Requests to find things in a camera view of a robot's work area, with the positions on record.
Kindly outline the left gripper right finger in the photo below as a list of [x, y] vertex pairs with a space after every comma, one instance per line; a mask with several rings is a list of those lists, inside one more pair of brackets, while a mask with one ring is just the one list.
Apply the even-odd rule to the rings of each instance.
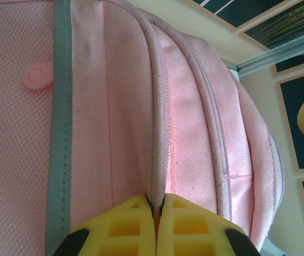
[[166, 194], [156, 256], [258, 256], [238, 225], [180, 196]]

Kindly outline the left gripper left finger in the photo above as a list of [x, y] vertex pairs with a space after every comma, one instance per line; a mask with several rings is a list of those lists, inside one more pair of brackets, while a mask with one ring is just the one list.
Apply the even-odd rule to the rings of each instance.
[[78, 225], [55, 256], [155, 256], [155, 227], [147, 196], [133, 196]]

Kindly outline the pink backpack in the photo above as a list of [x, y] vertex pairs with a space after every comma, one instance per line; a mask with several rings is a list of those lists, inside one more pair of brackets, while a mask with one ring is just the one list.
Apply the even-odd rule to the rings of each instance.
[[284, 173], [267, 124], [205, 40], [126, 0], [0, 0], [0, 256], [55, 256], [78, 225], [166, 194], [258, 254]]

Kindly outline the aluminium corner post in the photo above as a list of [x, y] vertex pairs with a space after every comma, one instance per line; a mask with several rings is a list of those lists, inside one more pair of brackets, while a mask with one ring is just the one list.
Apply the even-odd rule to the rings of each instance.
[[275, 65], [304, 53], [304, 43], [288, 43], [269, 50], [236, 66], [240, 77]]

